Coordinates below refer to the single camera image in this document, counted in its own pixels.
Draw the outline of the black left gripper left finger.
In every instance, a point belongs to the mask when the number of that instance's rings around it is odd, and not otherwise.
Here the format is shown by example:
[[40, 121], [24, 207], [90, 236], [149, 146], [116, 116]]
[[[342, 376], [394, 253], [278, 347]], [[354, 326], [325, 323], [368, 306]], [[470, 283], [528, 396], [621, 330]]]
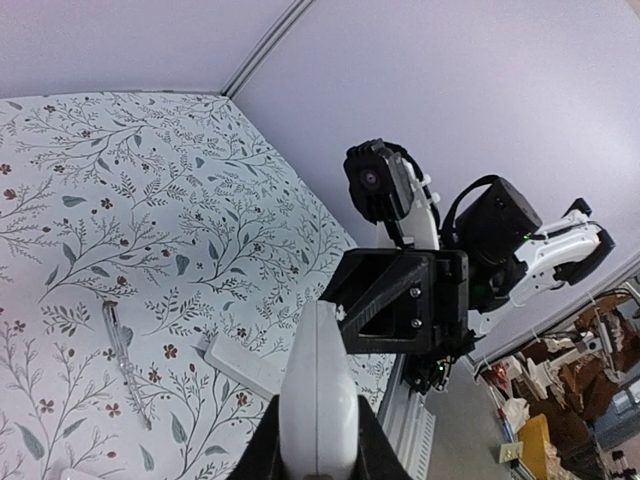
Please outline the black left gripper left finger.
[[269, 402], [262, 419], [236, 467], [232, 480], [279, 480], [285, 478], [279, 442], [279, 399]]

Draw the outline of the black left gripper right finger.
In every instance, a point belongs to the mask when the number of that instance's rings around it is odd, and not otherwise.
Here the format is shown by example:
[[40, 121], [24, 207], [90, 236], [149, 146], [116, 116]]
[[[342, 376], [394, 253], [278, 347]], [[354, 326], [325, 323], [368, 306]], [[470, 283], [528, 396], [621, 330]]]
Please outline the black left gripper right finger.
[[365, 397], [358, 398], [359, 433], [355, 478], [410, 480]]

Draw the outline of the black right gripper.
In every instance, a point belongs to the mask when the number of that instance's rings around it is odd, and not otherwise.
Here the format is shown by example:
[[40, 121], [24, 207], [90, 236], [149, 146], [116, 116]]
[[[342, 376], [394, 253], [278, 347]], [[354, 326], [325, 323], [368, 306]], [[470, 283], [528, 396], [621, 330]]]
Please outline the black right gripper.
[[411, 354], [407, 383], [420, 394], [444, 390], [474, 347], [462, 250], [349, 250], [320, 298], [343, 310], [338, 327], [349, 354]]

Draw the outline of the white remote control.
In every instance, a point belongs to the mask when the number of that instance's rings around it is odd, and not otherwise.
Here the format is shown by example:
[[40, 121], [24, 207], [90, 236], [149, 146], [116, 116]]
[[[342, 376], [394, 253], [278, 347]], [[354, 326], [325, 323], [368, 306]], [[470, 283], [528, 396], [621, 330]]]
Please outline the white remote control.
[[337, 307], [307, 303], [289, 352], [278, 407], [279, 450], [288, 479], [347, 479], [358, 456], [358, 394]]

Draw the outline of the clear plastic screwdriver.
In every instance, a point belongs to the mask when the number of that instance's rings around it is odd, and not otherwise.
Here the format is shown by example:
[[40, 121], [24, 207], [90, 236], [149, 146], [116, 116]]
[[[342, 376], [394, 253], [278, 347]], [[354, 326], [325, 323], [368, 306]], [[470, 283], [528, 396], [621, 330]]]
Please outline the clear plastic screwdriver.
[[118, 303], [113, 300], [103, 302], [102, 313], [105, 327], [135, 410], [141, 416], [145, 428], [151, 431], [152, 421], [144, 410], [141, 391], [134, 375], [133, 363], [129, 358], [127, 330], [119, 319], [117, 306]]

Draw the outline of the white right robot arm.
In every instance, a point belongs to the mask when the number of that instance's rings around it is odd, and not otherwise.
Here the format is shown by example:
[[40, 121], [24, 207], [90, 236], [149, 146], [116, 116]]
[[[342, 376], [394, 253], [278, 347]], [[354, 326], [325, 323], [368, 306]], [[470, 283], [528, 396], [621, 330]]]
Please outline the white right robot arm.
[[512, 311], [579, 283], [614, 246], [577, 199], [560, 221], [525, 237], [485, 296], [479, 267], [461, 250], [357, 248], [344, 253], [321, 297], [344, 310], [348, 353], [402, 355], [402, 380], [419, 393], [441, 391], [453, 364]]

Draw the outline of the white remote with QR label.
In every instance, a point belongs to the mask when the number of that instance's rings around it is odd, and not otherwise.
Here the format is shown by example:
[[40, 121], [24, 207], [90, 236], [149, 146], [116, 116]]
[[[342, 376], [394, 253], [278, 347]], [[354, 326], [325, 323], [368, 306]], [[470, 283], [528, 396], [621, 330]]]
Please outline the white remote with QR label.
[[225, 334], [212, 338], [204, 361], [265, 400], [280, 393], [284, 371]]

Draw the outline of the white remote with logo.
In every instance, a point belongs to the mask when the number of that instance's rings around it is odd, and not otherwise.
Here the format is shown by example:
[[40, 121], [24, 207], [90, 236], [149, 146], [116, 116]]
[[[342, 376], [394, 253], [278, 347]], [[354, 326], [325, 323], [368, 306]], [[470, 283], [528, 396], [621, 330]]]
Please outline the white remote with logo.
[[95, 474], [87, 473], [75, 468], [65, 468], [59, 477], [60, 480], [103, 480]]

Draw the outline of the aluminium back right frame post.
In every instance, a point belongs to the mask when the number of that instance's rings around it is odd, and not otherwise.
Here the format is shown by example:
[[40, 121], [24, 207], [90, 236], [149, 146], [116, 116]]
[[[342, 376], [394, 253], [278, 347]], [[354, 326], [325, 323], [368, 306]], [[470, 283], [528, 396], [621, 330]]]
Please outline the aluminium back right frame post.
[[315, 4], [315, 0], [292, 1], [229, 77], [220, 94], [229, 99], [235, 99], [278, 45]]

